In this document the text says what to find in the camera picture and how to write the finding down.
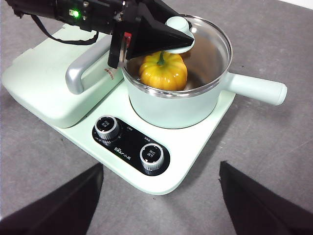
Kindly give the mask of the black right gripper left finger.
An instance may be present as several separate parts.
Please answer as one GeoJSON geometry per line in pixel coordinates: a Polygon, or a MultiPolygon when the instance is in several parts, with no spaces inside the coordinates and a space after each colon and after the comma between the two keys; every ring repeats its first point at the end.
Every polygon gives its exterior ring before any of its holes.
{"type": "Polygon", "coordinates": [[[103,183],[98,163],[50,194],[0,221],[2,235],[84,235],[103,183]]]}

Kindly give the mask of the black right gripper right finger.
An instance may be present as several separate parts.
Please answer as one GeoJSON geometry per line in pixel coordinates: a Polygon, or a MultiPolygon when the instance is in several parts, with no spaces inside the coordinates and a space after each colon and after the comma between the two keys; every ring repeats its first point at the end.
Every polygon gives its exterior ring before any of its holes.
{"type": "Polygon", "coordinates": [[[313,214],[284,199],[226,161],[220,163],[223,198],[238,235],[311,235],[313,214]]]}

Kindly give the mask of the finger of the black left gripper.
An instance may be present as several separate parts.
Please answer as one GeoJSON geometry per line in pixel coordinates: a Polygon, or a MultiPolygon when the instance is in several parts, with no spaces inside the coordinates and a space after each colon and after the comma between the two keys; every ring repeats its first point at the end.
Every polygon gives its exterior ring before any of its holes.
{"type": "Polygon", "coordinates": [[[169,18],[181,16],[162,0],[147,0],[146,6],[151,12],[153,18],[161,23],[165,23],[169,18]]]}
{"type": "Polygon", "coordinates": [[[146,4],[139,4],[135,26],[131,33],[126,59],[130,60],[148,53],[191,46],[194,39],[157,20],[146,4]]]}

